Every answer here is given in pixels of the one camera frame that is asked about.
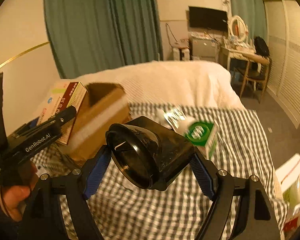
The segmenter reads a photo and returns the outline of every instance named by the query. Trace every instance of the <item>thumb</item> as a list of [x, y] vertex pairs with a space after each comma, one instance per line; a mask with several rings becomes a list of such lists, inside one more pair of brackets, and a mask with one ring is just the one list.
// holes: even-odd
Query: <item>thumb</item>
[[2, 199], [8, 210], [18, 207], [19, 203], [30, 195], [28, 186], [12, 186], [2, 192]]

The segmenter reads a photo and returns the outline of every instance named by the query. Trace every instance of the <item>black and white checkered fabric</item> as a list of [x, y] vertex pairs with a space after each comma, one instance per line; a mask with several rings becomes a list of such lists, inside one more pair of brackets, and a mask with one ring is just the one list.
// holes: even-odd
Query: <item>black and white checkered fabric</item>
[[[131, 115], [156, 119], [156, 108], [168, 110], [171, 105], [130, 104]], [[214, 122], [219, 127], [218, 145], [212, 161], [218, 169], [232, 176], [257, 175], [270, 198], [282, 230], [288, 206], [275, 199], [274, 167], [265, 132], [255, 111], [182, 107], [186, 115]], [[52, 145], [33, 159], [52, 176], [71, 171], [70, 162]], [[105, 239], [194, 239], [203, 224], [211, 202], [204, 196], [189, 167], [164, 192], [129, 187], [128, 180], [111, 161], [106, 174], [88, 205]], [[70, 238], [76, 238], [67, 208], [60, 196], [65, 225]], [[230, 237], [238, 197], [233, 198], [223, 239]]]

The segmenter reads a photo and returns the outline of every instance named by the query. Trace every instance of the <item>curtain fold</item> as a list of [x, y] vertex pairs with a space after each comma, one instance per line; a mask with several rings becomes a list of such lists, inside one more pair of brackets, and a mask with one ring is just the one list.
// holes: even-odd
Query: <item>curtain fold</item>
[[155, 0], [44, 0], [45, 22], [62, 78], [158, 59]]
[[262, 0], [231, 0], [232, 15], [239, 15], [248, 26], [249, 39], [266, 38], [266, 15]]

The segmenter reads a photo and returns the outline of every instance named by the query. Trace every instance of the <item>television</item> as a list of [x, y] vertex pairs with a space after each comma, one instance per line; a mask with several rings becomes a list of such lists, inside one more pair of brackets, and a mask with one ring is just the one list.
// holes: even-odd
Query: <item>television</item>
[[205, 28], [228, 32], [227, 12], [189, 6], [189, 23], [192, 28]]

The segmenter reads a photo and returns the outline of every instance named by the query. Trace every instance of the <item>black backpack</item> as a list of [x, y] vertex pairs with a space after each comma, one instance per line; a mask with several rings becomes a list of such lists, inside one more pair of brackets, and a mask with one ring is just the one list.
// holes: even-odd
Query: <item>black backpack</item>
[[254, 38], [254, 46], [256, 47], [256, 54], [268, 57], [269, 54], [269, 48], [265, 42], [265, 40], [259, 36]]

